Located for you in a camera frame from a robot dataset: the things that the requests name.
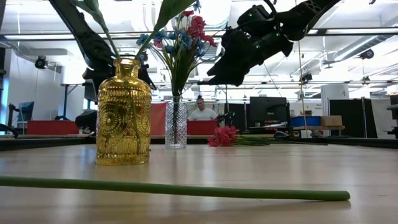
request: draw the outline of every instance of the man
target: man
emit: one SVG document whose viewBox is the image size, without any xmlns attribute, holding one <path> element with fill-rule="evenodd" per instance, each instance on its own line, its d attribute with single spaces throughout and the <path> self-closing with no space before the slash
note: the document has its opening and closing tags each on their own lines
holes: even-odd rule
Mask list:
<svg viewBox="0 0 398 224">
<path fill-rule="evenodd" d="M 216 112 L 212 109 L 205 108 L 205 101 L 201 96 L 198 96 L 197 105 L 198 109 L 189 116 L 190 121 L 212 121 L 217 118 Z"/>
</svg>

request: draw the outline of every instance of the table surface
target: table surface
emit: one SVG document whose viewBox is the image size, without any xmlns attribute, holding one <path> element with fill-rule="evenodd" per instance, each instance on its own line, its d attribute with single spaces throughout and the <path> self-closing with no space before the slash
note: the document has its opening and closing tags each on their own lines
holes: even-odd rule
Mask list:
<svg viewBox="0 0 398 224">
<path fill-rule="evenodd" d="M 141 166 L 94 165 L 95 145 L 0 152 L 0 175 L 259 189 L 347 190 L 349 202 L 0 187 L 0 223 L 398 223 L 398 151 L 353 146 L 151 146 Z"/>
</svg>

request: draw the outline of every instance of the ceiling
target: ceiling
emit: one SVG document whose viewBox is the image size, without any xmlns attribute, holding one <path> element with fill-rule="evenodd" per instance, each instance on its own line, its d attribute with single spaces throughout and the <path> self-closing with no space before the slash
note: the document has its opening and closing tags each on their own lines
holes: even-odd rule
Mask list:
<svg viewBox="0 0 398 224">
<path fill-rule="evenodd" d="M 334 28 L 334 27 L 385 27 L 396 26 L 398 24 L 398 0 L 376 0 L 373 5 L 368 4 L 368 0 L 341 0 L 335 7 L 330 9 L 316 24 L 315 28 Z M 145 32 L 153 29 L 156 15 L 159 10 L 160 0 L 134 0 L 134 1 L 113 1 L 99 0 L 101 11 L 104 14 L 108 28 L 111 32 Z M 201 15 L 209 24 L 208 29 L 223 27 L 228 23 L 236 27 L 238 17 L 254 4 L 264 4 L 263 1 L 249 0 L 201 0 Z M 279 0 L 275 5 L 277 11 L 287 11 L 295 6 L 295 0 Z M 96 32 L 102 32 L 99 25 L 93 21 L 91 16 L 86 14 L 86 20 L 90 27 Z M 0 34 L 59 34 L 69 33 L 69 30 L 59 18 L 55 10 L 48 1 L 42 0 L 7 0 L 2 29 Z M 258 95 L 262 88 L 266 89 L 262 94 L 278 95 L 283 91 L 283 95 L 294 96 L 298 85 L 279 84 L 280 82 L 298 81 L 300 75 L 300 64 L 304 72 L 311 72 L 314 81 L 359 81 L 365 75 L 370 75 L 371 80 L 394 80 L 398 78 L 398 67 L 395 58 L 398 56 L 398 38 L 391 36 L 386 41 L 372 46 L 375 57 L 371 60 L 361 60 L 354 57 L 338 62 L 331 63 L 330 66 L 323 65 L 322 62 L 329 62 L 335 59 L 336 53 L 342 50 L 351 50 L 358 47 L 358 44 L 367 37 L 306 37 L 300 43 L 294 43 L 294 51 L 285 57 L 277 54 L 267 59 L 263 65 L 256 66 L 246 75 L 247 85 L 240 86 L 241 90 L 234 90 L 236 97 L 240 95 Z M 116 46 L 122 52 L 136 51 L 135 40 L 117 40 Z M 19 46 L 21 53 L 32 58 L 37 55 L 47 55 L 52 62 L 59 65 L 82 66 L 82 57 L 77 44 L 74 41 L 23 41 L 8 42 L 10 46 Z M 156 59 L 150 56 L 151 78 L 155 82 L 167 82 L 164 79 L 163 67 Z M 198 68 L 197 79 L 206 78 L 206 71 L 212 64 L 202 65 Z M 274 81 L 278 88 L 272 85 L 249 85 L 249 82 L 269 82 Z M 320 85 L 306 86 L 312 91 L 319 91 Z M 352 85 L 351 89 L 362 89 L 362 85 Z M 383 85 L 373 85 L 367 89 L 374 91 L 386 87 Z M 168 94 L 165 88 L 161 94 Z M 204 90 L 191 88 L 193 92 L 208 92 L 209 97 L 222 98 L 223 93 L 218 94 L 215 90 Z"/>
</svg>

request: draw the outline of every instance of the cardboard box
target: cardboard box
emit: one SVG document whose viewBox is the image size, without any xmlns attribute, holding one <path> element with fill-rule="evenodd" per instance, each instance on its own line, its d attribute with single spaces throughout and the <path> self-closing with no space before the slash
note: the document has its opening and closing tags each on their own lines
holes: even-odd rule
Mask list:
<svg viewBox="0 0 398 224">
<path fill-rule="evenodd" d="M 322 116 L 321 117 L 321 126 L 342 126 L 343 120 L 341 116 Z"/>
</svg>

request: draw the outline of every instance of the yellow glass vase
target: yellow glass vase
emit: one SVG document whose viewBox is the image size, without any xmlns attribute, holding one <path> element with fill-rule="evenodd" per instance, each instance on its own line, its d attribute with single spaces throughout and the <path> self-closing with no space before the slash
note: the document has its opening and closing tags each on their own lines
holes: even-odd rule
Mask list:
<svg viewBox="0 0 398 224">
<path fill-rule="evenodd" d="M 98 91 L 98 165 L 118 166 L 149 161 L 149 85 L 138 79 L 141 63 L 129 58 L 114 61 L 116 76 L 105 80 Z"/>
</svg>

